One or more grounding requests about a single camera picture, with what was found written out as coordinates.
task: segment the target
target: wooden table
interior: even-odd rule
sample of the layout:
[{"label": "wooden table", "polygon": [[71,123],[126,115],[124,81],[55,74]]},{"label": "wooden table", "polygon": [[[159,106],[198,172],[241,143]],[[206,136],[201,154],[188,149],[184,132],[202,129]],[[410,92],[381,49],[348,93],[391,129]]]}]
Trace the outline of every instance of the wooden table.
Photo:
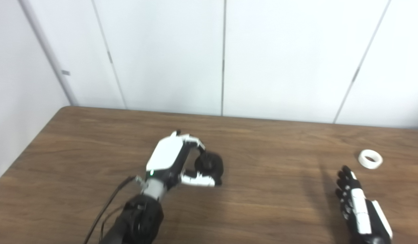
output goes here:
[{"label": "wooden table", "polygon": [[[223,157],[223,185],[172,189],[155,244],[347,244],[333,193],[343,164],[380,202],[393,243],[418,243],[417,130],[65,107],[0,179],[0,244],[82,243],[177,128]],[[356,161],[365,148],[384,157],[377,170]],[[138,192],[125,188],[109,210]]]}]

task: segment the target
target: black cable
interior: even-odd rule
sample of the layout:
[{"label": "black cable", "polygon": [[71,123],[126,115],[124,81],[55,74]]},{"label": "black cable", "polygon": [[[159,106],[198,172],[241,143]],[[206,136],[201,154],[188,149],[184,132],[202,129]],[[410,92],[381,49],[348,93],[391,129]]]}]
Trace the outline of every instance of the black cable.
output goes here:
[{"label": "black cable", "polygon": [[101,233],[99,234],[99,242],[102,241],[102,238],[104,238],[104,226],[105,223],[107,222],[107,220],[111,217],[111,215],[113,215],[115,212],[122,210],[125,207],[125,205],[121,205],[120,207],[116,208],[115,210],[113,210],[112,212],[110,212],[104,219],[104,221],[102,221],[102,225],[101,225]]},{"label": "black cable", "polygon": [[99,212],[98,216],[96,217],[96,219],[93,221],[93,224],[90,227],[90,230],[87,233],[87,236],[85,237],[85,240],[83,242],[83,244],[87,244],[88,240],[90,239],[91,234],[93,233],[93,230],[96,227],[96,224],[99,222],[99,220],[102,217],[102,214],[105,212],[105,210],[107,210],[107,207],[110,205],[110,203],[113,201],[114,197],[117,195],[117,193],[125,186],[127,185],[129,182],[132,182],[133,180],[135,180],[136,176],[129,176],[128,178],[126,178],[122,183],[120,183],[118,185],[118,187],[116,188],[116,190],[113,192],[113,194],[111,194],[110,198],[108,199],[107,203],[104,205],[104,207],[102,208],[102,210]]}]

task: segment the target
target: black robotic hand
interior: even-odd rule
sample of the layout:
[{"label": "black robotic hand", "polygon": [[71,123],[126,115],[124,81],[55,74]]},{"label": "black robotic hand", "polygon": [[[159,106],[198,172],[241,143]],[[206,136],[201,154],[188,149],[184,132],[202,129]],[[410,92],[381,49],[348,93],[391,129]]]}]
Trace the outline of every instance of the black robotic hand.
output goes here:
[{"label": "black robotic hand", "polygon": [[365,198],[349,167],[343,166],[338,176],[336,195],[352,234],[351,244],[391,244],[392,230],[378,202]]}]

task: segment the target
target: white door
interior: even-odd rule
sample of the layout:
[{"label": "white door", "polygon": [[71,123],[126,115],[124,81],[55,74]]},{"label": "white door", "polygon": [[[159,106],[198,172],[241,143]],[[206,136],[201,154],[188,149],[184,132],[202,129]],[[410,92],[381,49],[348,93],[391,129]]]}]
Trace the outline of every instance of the white door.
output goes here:
[{"label": "white door", "polygon": [[128,108],[219,115],[223,0],[95,0]]},{"label": "white door", "polygon": [[392,0],[339,124],[418,128],[418,0]]},{"label": "white door", "polygon": [[333,122],[387,0],[228,0],[224,115]]},{"label": "white door", "polygon": [[90,0],[23,0],[51,46],[75,105],[125,108]]}]

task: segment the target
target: white wall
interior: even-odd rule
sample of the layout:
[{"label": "white wall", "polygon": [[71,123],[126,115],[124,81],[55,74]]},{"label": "white wall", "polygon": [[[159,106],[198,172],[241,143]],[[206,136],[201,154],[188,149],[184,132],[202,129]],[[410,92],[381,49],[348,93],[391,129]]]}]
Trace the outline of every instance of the white wall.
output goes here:
[{"label": "white wall", "polygon": [[[76,105],[326,123],[389,2],[21,1]],[[350,91],[337,123],[418,128],[418,0],[392,1]]]},{"label": "white wall", "polygon": [[17,0],[0,0],[0,176],[68,100]]},{"label": "white wall", "polygon": [[75,105],[125,108],[90,0],[23,0],[51,46]]},{"label": "white wall", "polygon": [[128,108],[221,114],[223,0],[96,0]]},{"label": "white wall", "polygon": [[337,123],[418,128],[418,0],[392,0]]},{"label": "white wall", "polygon": [[387,0],[228,0],[224,114],[332,123]]}]

